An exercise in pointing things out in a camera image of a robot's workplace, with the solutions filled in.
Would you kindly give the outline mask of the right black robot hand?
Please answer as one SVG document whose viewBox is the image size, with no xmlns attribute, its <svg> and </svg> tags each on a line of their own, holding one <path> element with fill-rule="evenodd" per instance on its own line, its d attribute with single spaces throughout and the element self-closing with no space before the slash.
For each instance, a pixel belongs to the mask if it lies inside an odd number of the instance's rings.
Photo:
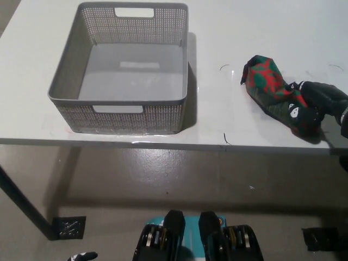
<svg viewBox="0 0 348 261">
<path fill-rule="evenodd" d="M 326 83 L 301 81 L 289 85 L 298 90 L 306 102 L 325 114 L 334 116 L 342 128 L 347 128 L 347 94 Z"/>
</svg>

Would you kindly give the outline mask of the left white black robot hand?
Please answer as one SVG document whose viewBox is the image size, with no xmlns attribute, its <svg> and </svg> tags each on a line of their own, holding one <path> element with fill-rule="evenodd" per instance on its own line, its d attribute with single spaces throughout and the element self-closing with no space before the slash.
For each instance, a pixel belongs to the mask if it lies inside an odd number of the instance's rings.
<svg viewBox="0 0 348 261">
<path fill-rule="evenodd" d="M 67 261 L 90 261 L 98 257 L 96 252 L 83 252 L 79 254 L 74 254 Z"/>
</svg>

